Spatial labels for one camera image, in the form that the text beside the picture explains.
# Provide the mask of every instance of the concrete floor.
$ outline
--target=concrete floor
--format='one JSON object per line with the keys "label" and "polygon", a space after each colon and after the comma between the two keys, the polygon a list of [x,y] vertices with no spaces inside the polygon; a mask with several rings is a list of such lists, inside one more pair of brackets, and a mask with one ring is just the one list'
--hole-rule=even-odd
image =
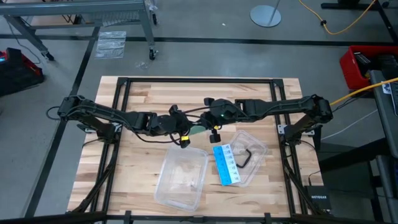
{"label": "concrete floor", "polygon": [[[320,2],[306,0],[319,12],[331,30],[340,30],[360,15],[360,11],[321,10]],[[298,1],[281,0],[282,22],[273,28],[253,24],[249,11],[258,4],[275,4],[269,0],[168,0],[159,1],[160,26],[154,28],[156,37],[216,37],[283,40],[344,40],[390,42],[391,38],[376,12],[369,12],[351,30],[330,36],[319,21]],[[391,22],[396,11],[386,11]],[[7,24],[0,18],[0,32],[9,34]],[[104,30],[125,30],[127,36],[142,36],[141,28],[108,27]],[[39,30],[38,34],[90,35],[92,29]],[[25,40],[21,41],[38,51]],[[30,194],[32,183],[42,165],[57,123],[45,117],[45,110],[59,105],[68,95],[77,74],[87,41],[45,40],[56,62],[42,57],[46,81],[36,88],[0,98],[0,219],[20,217]],[[13,39],[2,39],[0,49],[20,48]],[[79,94],[95,98],[102,75],[151,75],[189,77],[297,77],[304,95],[318,94],[329,100],[347,94],[348,89],[339,65],[347,47],[309,47],[249,44],[157,43],[160,54],[154,62],[148,59],[145,42],[128,42],[124,58],[95,60],[91,58],[80,86]],[[35,57],[22,49],[32,60]],[[137,68],[140,62],[148,68]],[[360,99],[335,113],[335,118],[323,128],[323,136],[333,134],[375,110],[374,100]],[[77,170],[85,134],[73,122],[63,135],[61,146],[45,186],[36,215],[59,214],[66,210]],[[377,114],[356,124],[343,134],[325,142],[360,146],[384,136]],[[349,170],[325,174],[324,179],[347,175]],[[332,192],[334,214],[339,217],[373,218],[368,199]]]}

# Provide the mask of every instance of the red container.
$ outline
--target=red container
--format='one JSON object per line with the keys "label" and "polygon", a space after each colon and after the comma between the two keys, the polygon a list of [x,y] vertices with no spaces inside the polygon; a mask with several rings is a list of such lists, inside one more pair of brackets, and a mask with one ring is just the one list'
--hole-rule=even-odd
{"label": "red container", "polygon": [[343,69],[344,78],[349,89],[358,90],[370,85],[370,81],[364,78],[359,71],[356,63],[354,52],[361,52],[368,58],[375,57],[379,54],[396,54],[398,55],[398,47],[393,46],[351,46],[347,53],[340,59],[341,69]]}

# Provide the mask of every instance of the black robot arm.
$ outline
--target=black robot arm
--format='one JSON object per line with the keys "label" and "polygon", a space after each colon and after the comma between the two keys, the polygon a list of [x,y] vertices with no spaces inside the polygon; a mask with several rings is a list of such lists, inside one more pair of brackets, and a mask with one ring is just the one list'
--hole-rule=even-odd
{"label": "black robot arm", "polygon": [[263,100],[236,100],[234,103],[225,100],[205,98],[207,107],[197,110],[210,109],[201,114],[198,121],[190,121],[188,113],[197,110],[181,111],[177,105],[171,106],[169,114],[158,116],[151,112],[123,112],[99,105],[82,96],[66,97],[59,110],[61,119],[79,121],[87,128],[94,129],[102,141],[113,142],[115,140],[115,125],[103,123],[98,118],[119,123],[132,131],[140,139],[139,135],[166,136],[178,134],[182,148],[189,145],[189,140],[181,138],[189,133],[193,126],[203,126],[211,130],[210,142],[220,142],[217,129],[220,126],[237,122],[252,123],[266,116],[275,114],[305,113],[306,115],[296,124],[285,127],[285,141],[294,142],[301,138],[301,134],[317,123],[327,123],[332,118],[329,102],[322,97],[313,95],[297,100],[282,100],[266,102]]}

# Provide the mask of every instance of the metal cart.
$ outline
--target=metal cart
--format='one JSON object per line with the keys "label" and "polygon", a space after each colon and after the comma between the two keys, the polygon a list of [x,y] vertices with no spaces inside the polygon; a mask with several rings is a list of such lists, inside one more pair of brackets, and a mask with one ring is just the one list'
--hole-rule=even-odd
{"label": "metal cart", "polygon": [[[7,3],[0,0],[0,15],[13,25],[48,60],[54,60],[48,48],[35,35],[37,29],[124,26],[141,24],[149,44],[149,58],[156,57],[150,16],[157,23],[154,12],[149,12],[144,0],[82,0]],[[65,25],[30,25],[22,16],[63,16]]]}

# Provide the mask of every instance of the plastic lid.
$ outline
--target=plastic lid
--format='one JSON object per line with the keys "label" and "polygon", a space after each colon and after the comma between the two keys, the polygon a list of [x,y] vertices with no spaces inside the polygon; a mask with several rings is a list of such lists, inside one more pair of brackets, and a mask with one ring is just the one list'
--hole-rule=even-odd
{"label": "plastic lid", "polygon": [[166,153],[155,190],[155,200],[188,212],[195,211],[205,181],[208,153],[171,146]]}
{"label": "plastic lid", "polygon": [[237,165],[243,166],[248,159],[249,153],[246,150],[251,152],[251,158],[248,163],[243,168],[238,168],[239,175],[241,176],[240,183],[233,184],[239,187],[247,187],[260,168],[260,165],[264,162],[268,147],[242,130],[236,132],[229,144],[231,145]]}

